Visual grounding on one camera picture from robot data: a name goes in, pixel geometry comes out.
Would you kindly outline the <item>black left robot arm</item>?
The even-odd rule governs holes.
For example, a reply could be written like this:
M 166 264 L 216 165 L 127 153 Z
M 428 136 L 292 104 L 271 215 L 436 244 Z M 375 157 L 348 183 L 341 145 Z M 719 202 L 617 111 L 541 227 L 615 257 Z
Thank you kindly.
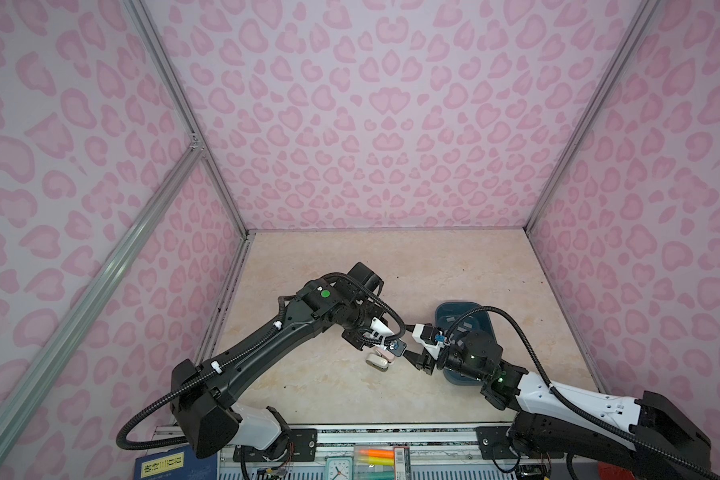
M 287 422 L 272 407 L 241 404 L 242 394 L 296 347 L 334 326 L 341 327 L 345 340 L 358 350 L 400 339 L 405 323 L 380 299 L 383 285 L 378 275 L 357 263 L 348 273 L 328 273 L 279 297 L 277 314 L 235 346 L 198 365 L 190 360 L 177 365 L 170 392 L 125 423 L 116 435 L 117 446 L 141 451 L 188 444 L 199 459 L 229 444 L 279 454 L 290 437 Z M 136 426 L 164 406 L 170 408 L 182 436 L 129 439 Z

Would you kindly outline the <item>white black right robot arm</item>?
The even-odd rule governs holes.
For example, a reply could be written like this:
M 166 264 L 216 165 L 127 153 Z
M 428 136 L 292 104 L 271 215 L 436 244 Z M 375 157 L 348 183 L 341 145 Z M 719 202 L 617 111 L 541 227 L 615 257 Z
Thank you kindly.
M 458 336 L 457 328 L 477 313 L 506 320 L 534 368 L 505 360 L 490 333 Z M 475 380 L 495 409 L 515 412 L 506 438 L 517 453 L 563 453 L 568 463 L 584 457 L 642 479 L 717 476 L 711 469 L 710 438 L 666 396 L 652 391 L 639 398 L 603 394 L 552 380 L 519 323 L 500 308 L 478 306 L 447 329 L 415 324 L 409 330 L 423 348 L 418 355 L 406 355 L 417 369 L 448 370 Z

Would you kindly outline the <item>pink mini stapler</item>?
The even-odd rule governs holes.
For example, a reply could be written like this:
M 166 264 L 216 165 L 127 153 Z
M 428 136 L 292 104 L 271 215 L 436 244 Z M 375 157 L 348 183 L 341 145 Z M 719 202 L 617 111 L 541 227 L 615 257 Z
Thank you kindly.
M 377 347 L 376 350 L 377 353 L 389 363 L 392 363 L 395 360 L 395 355 L 389 350 L 381 347 Z

